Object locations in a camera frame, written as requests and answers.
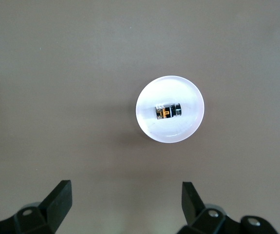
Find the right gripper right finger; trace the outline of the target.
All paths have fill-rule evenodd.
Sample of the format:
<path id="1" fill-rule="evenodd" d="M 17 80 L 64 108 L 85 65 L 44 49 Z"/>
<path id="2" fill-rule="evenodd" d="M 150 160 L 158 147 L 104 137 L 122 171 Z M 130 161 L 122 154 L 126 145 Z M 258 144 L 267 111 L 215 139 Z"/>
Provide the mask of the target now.
<path id="1" fill-rule="evenodd" d="M 182 183 L 182 210 L 187 224 L 180 234 L 276 234 L 277 230 L 264 218 L 243 216 L 240 222 L 215 207 L 207 207 L 192 182 Z"/>

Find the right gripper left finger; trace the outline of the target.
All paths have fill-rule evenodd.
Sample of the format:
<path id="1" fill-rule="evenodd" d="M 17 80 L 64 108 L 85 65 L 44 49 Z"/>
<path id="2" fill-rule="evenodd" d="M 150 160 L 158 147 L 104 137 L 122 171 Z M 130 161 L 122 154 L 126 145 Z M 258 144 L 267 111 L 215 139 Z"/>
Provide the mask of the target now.
<path id="1" fill-rule="evenodd" d="M 0 234 L 55 234 L 72 207 L 72 183 L 62 180 L 40 203 L 0 220 Z"/>

